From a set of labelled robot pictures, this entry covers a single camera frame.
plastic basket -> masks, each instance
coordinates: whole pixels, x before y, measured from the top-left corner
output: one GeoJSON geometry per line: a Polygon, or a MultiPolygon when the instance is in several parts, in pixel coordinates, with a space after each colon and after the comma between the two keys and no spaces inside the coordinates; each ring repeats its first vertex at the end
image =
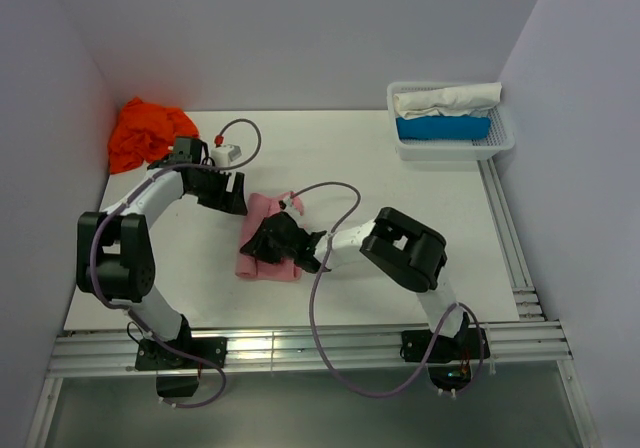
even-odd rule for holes
{"type": "Polygon", "coordinates": [[[389,124],[396,142],[396,151],[401,159],[407,161],[473,161],[488,160],[500,151],[510,150],[515,145],[513,132],[503,125],[496,108],[489,111],[491,129],[481,140],[401,140],[396,127],[396,110],[393,95],[410,91],[428,91],[458,86],[468,83],[434,82],[394,82],[387,88],[387,107],[389,124]]]}

orange cloth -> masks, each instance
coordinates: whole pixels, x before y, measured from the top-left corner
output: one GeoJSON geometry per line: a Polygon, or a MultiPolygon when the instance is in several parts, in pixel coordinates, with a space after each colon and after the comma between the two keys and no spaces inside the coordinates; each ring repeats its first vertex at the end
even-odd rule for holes
{"type": "Polygon", "coordinates": [[[165,108],[135,97],[127,103],[109,140],[111,174],[133,170],[169,153],[176,136],[197,137],[198,128],[180,108],[165,108]]]}

folded pink towel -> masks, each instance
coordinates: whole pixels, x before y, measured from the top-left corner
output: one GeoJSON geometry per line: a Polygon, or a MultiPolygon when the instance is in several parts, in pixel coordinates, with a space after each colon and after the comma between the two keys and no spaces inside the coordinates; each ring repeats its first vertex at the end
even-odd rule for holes
{"type": "MultiPolygon", "coordinates": [[[[283,193],[274,198],[252,193],[247,203],[247,216],[242,223],[240,232],[240,246],[255,235],[262,220],[279,213],[281,211],[278,201],[291,196],[292,192],[283,193]]],[[[293,199],[293,206],[303,214],[304,208],[299,198],[293,199]]],[[[271,265],[263,261],[257,261],[252,256],[243,255],[238,252],[236,259],[236,276],[245,280],[273,280],[273,281],[296,281],[300,279],[302,271],[292,260],[284,260],[277,265],[271,265]]]]}

white wall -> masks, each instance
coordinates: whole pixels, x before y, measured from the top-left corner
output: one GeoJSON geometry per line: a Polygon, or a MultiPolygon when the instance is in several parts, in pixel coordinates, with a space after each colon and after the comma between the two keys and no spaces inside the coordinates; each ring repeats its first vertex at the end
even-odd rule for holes
{"type": "Polygon", "coordinates": [[[539,0],[501,75],[499,170],[605,446],[640,439],[640,0],[539,0]]]}
{"type": "Polygon", "coordinates": [[[61,0],[119,103],[382,108],[391,81],[494,81],[536,0],[61,0]]]}
{"type": "Polygon", "coordinates": [[[24,443],[96,207],[115,104],[56,0],[0,0],[0,446],[24,443]]]}

gray floor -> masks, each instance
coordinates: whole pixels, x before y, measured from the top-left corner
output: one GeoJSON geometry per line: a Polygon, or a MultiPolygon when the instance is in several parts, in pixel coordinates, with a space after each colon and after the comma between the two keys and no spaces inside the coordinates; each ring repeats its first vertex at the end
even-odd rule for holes
{"type": "MultiPolygon", "coordinates": [[[[406,376],[351,374],[371,389],[406,376]]],[[[555,363],[498,366],[457,401],[425,378],[394,399],[366,399],[327,373],[232,375],[221,400],[196,410],[158,405],[154,390],[153,378],[65,381],[47,447],[580,446],[555,363]]]]}

